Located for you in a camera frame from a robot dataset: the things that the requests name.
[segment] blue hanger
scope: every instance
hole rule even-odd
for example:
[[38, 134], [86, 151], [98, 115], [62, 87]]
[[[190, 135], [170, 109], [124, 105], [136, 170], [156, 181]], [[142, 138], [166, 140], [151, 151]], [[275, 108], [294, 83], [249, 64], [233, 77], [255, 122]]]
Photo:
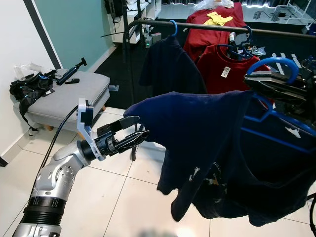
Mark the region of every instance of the blue hanger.
[[176, 36], [177, 35], [177, 33], [178, 33], [178, 26], [177, 26], [177, 23], [174, 21], [174, 20], [170, 20], [169, 22], [172, 22], [173, 24], [174, 24], [174, 27], [175, 27], [175, 32], [174, 32], [174, 34], [172, 34], [172, 36]]
[[252, 40], [252, 30], [251, 30], [251, 28], [249, 26], [243, 26], [243, 28], [248, 29], [249, 37], [247, 38], [246, 41], [241, 42], [240, 45], [238, 45], [238, 46], [242, 46], [244, 43], [249, 43]]
[[248, 53], [247, 50], [243, 47], [243, 54], [239, 54], [239, 53], [236, 53], [234, 52], [233, 50], [236, 49], [236, 46], [233, 46], [233, 45], [229, 45], [229, 44], [218, 44], [217, 47], [220, 47], [220, 46], [223, 46], [223, 47], [227, 47], [230, 50], [230, 53], [233, 54], [233, 55], [236, 55], [238, 57], [242, 57], [242, 58], [246, 58], [246, 57], [253, 57], [253, 55], [251, 53]]
[[[264, 65], [264, 64], [275, 63], [275, 62], [284, 63], [284, 64], [288, 65], [288, 66], [292, 69], [292, 75], [291, 75], [291, 77], [289, 78], [289, 80], [287, 81], [287, 83], [293, 83], [293, 82], [295, 81], [295, 79], [296, 79], [298, 73], [299, 73], [299, 69], [298, 69], [298, 67], [296, 66], [296, 64], [295, 64], [293, 61], [291, 61], [291, 60], [289, 60], [289, 59], [287, 59], [287, 58], [280, 58], [280, 57], [277, 57], [277, 58], [266, 58], [266, 59], [263, 59], [263, 60], [261, 60], [261, 61], [255, 63], [255, 64], [253, 64], [253, 65], [248, 69], [247, 75], [251, 74], [255, 69], [257, 69], [258, 67], [260, 67], [260, 66], [262, 66], [262, 65]], [[254, 121], [254, 122], [262, 122], [262, 121], [263, 121], [264, 119], [266, 119], [269, 115], [273, 115], [273, 116], [276, 116], [276, 117], [278, 117], [278, 118], [280, 118], [280, 119], [283, 119], [283, 120], [285, 120], [285, 121], [287, 121], [287, 122], [289, 122], [289, 123], [291, 123], [291, 124], [293, 124], [293, 125], [295, 125], [295, 126], [301, 128], [302, 130], [306, 131], [307, 133], [311, 134], [312, 136], [316, 136], [316, 131], [313, 130], [312, 128], [310, 128], [309, 126], [307, 126], [306, 124], [304, 124], [304, 123], [302, 123], [302, 122], [300, 122], [300, 121], [298, 121], [298, 120], [296, 120], [296, 119], [294, 119], [294, 118], [292, 118], [292, 117], [288, 117], [288, 116], [286, 116], [286, 115], [284, 115], [284, 114], [282, 114], [282, 113], [279, 113], [279, 112], [273, 110], [272, 104], [271, 104], [271, 102], [270, 102], [267, 98], [265, 98], [265, 97], [263, 97], [263, 96], [260, 96], [260, 95], [258, 95], [258, 94], [256, 94], [256, 93], [254, 93], [253, 97], [256, 98], [256, 99], [258, 99], [258, 100], [263, 101], [263, 102], [267, 105], [268, 109], [267, 109], [267, 111], [263, 114], [263, 116], [261, 116], [261, 118], [255, 118], [255, 117], [251, 117], [251, 116], [245, 115], [245, 116], [244, 116], [245, 119], [248, 119], [248, 120], [251, 120], [251, 121]], [[282, 141], [282, 140], [280, 140], [280, 139], [271, 137], [271, 136], [269, 136], [269, 135], [266, 135], [266, 134], [263, 134], [263, 133], [260, 133], [260, 132], [253, 131], [253, 130], [248, 129], [248, 128], [242, 127], [241, 129], [242, 129], [243, 131], [250, 132], [250, 133], [253, 133], [253, 134], [255, 134], [255, 135], [258, 135], [258, 136], [267, 138], [267, 139], [269, 139], [269, 140], [272, 140], [272, 141], [274, 141], [274, 142], [278, 142], [278, 143], [280, 143], [280, 144], [286, 145], [286, 146], [288, 146], [288, 147], [294, 148], [294, 149], [296, 149], [296, 150], [299, 150], [299, 151], [304, 152], [304, 153], [307, 153], [307, 154], [310, 154], [310, 153], [312, 152], [312, 150], [314, 150], [314, 149], [312, 149], [312, 150], [306, 150], [306, 149], [304, 149], [304, 148], [295, 146], [295, 145], [293, 145], [293, 144], [290, 144], [290, 143], [285, 142], [285, 141]]]

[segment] plastic bag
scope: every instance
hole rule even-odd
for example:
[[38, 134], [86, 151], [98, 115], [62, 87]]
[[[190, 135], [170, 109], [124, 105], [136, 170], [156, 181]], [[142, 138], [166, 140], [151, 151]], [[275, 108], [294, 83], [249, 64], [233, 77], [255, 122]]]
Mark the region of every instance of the plastic bag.
[[44, 68], [44, 67], [36, 65], [34, 63], [17, 65], [17, 66], [14, 66], [13, 69], [15, 71], [16, 78], [18, 80], [25, 80], [25, 76], [32, 74], [32, 73], [37, 74], [37, 73], [41, 72], [44, 74], [44, 73], [50, 72], [50, 69]]
[[252, 50], [251, 50], [251, 53], [252, 53], [253, 55], [256, 55], [257, 57], [266, 55], [265, 47], [256, 48], [256, 47], [254, 46], [254, 47], [252, 48]]
[[218, 6], [234, 7], [234, 2], [230, 0], [203, 0], [194, 6], [194, 10], [215, 9]]

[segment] wooden leg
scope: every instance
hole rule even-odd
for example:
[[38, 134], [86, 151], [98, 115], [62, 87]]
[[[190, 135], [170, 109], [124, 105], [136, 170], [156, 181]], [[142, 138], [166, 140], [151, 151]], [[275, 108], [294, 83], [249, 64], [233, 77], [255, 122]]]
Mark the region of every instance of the wooden leg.
[[79, 135], [79, 137], [80, 137], [82, 140], [85, 140], [84, 137], [83, 137], [83, 135], [82, 135], [81, 133], [77, 132], [77, 134]]
[[44, 125], [44, 127], [48, 130], [48, 131], [52, 131], [54, 129], [53, 126], [49, 126], [49, 125]]

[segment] yellow cloth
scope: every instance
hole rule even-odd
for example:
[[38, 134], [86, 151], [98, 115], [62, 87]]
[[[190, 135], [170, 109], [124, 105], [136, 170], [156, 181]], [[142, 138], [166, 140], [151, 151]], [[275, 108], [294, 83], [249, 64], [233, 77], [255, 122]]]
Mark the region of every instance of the yellow cloth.
[[203, 25], [219, 25], [224, 26], [226, 22], [231, 21], [233, 19], [232, 16], [228, 16], [226, 18], [218, 15], [216, 11], [209, 13], [207, 16], [211, 17], [211, 19], [205, 21]]

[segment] gray cushioned bench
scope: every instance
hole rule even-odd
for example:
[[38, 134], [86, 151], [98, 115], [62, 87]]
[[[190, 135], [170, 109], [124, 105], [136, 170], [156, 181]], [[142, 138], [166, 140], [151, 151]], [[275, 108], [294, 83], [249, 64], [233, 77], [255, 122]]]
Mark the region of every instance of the gray cushioned bench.
[[[63, 75], [66, 71], [59, 69], [57, 75]], [[95, 118], [110, 97], [108, 89], [110, 78], [81, 71], [77, 71], [68, 80], [72, 78], [79, 78], [80, 82], [57, 85], [54, 81], [53, 89], [55, 92], [41, 97], [31, 105], [27, 117], [33, 122], [58, 127], [66, 115], [78, 104], [78, 99], [83, 97], [92, 100], [94, 105], [93, 118]], [[19, 102], [15, 103], [14, 108], [19, 109], [19, 104]], [[77, 131], [76, 112], [69, 117], [63, 129]]]

